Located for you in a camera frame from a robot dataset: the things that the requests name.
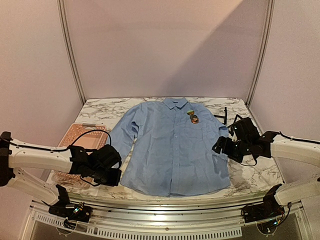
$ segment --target badge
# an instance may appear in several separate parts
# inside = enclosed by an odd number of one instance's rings
[[[199,123],[199,118],[197,115],[195,115],[195,111],[194,110],[189,110],[186,112],[186,114],[188,114],[190,116],[191,122],[193,124],[197,124]]]

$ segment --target wire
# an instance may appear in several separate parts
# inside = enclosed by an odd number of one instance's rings
[[[285,218],[280,223],[278,223],[275,227],[279,227],[288,218],[288,216],[290,214],[291,206],[292,206],[292,204],[288,203],[288,213],[286,214]]]
[[[320,141],[313,141],[313,140],[308,140],[308,139],[300,139],[300,138],[289,137],[289,136],[284,135],[281,131],[279,133],[280,133],[280,135],[282,137],[284,137],[286,139],[293,140],[293,141],[312,143],[312,144],[320,144]]]
[[[255,165],[257,165],[258,161],[257,161],[257,159],[255,157],[253,158],[253,160],[255,162],[254,165],[246,165],[246,164],[242,164],[241,162],[239,162],[239,164],[242,165],[242,166],[245,166],[245,167],[254,167]]]
[[[78,140],[79,140],[80,138],[82,138],[84,135],[89,134],[89,133],[92,133],[92,132],[103,132],[103,133],[107,134],[107,135],[109,136],[110,145],[111,145],[111,136],[110,136],[110,134],[109,134],[107,131],[102,130],[102,129],[93,129],[93,130],[86,131],[86,132],[82,133],[80,136],[78,136],[78,137],[70,144],[70,146],[72,146],[73,144],[75,144],[76,141],[78,141]]]
[[[110,138],[110,145],[111,145],[111,136],[110,134],[105,131],[105,130],[101,130],[101,129],[93,129],[93,130],[90,130],[90,131],[86,131],[84,133],[82,133],[80,136],[78,136],[74,141],[73,143],[70,144],[70,146],[72,146],[73,144],[76,143],[76,141],[78,141],[81,137],[83,137],[84,135],[88,134],[88,133],[91,133],[91,132],[103,132],[103,133],[106,133],[109,138]],[[19,144],[16,144],[14,142],[11,142],[7,139],[4,139],[3,137],[0,137],[0,140],[2,141],[5,141],[7,143],[9,143],[10,145],[12,146],[15,146],[17,148],[26,148],[26,149],[36,149],[36,150],[42,150],[42,151],[48,151],[48,152],[55,152],[55,153],[60,153],[60,152],[65,152],[67,150],[69,150],[69,147],[66,147],[65,149],[50,149],[50,148],[45,148],[45,147],[39,147],[39,146],[29,146],[29,145],[19,145]]]
[[[80,179],[81,179],[82,181],[84,181],[85,183],[90,184],[90,185],[93,186],[93,187],[98,187],[99,185],[101,185],[100,183],[98,183],[98,184],[92,184],[91,182],[83,179],[81,176],[80,176]]]
[[[39,146],[29,146],[29,145],[19,145],[19,144],[16,144],[14,142],[11,142],[7,139],[4,139],[2,137],[0,137],[0,140],[2,141],[5,141],[7,143],[9,143],[10,145],[12,146],[15,146],[17,148],[26,148],[26,149],[36,149],[36,150],[43,150],[43,151],[49,151],[49,152],[65,152],[67,150],[69,150],[69,148],[65,148],[65,149],[50,149],[50,148],[45,148],[45,147],[39,147]]]

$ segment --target shirt sleeve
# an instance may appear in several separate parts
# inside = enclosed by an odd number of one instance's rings
[[[119,152],[122,160],[128,156],[134,139],[138,137],[145,116],[146,105],[140,103],[130,108],[111,131],[111,145]]]

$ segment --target white marble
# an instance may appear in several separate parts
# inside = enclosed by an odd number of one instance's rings
[[[90,123],[106,125],[111,131],[124,113],[131,107],[146,101],[162,101],[164,98],[144,97],[144,98],[107,98],[90,99],[83,106],[76,123]],[[204,104],[214,115],[224,115],[224,107],[227,107],[228,125],[234,121],[236,114],[242,117],[250,117],[250,113],[245,103],[239,98],[215,98],[215,97],[187,97],[189,102]],[[130,160],[131,153],[126,158],[121,167],[124,172]],[[244,164],[252,165],[254,160],[251,156],[246,156]],[[194,197],[183,197],[183,200],[207,201],[214,199],[232,199],[241,196],[257,196],[268,191],[272,186],[283,182],[280,171],[273,158],[258,158],[258,164],[254,167],[242,166],[232,160],[228,161],[228,170],[231,185],[228,188],[215,193]],[[177,201],[177,197],[156,197],[138,193],[124,186],[117,187],[90,187],[89,189],[79,189],[76,186],[68,187],[69,192],[81,196],[90,196],[101,201],[126,200],[126,201]]]

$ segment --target button-up shirt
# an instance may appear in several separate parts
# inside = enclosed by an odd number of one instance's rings
[[[194,111],[197,123],[189,114]],[[228,157],[212,146],[228,129],[200,103],[147,101],[129,109],[111,132],[122,159],[135,146],[120,183],[153,196],[194,196],[230,185]]]

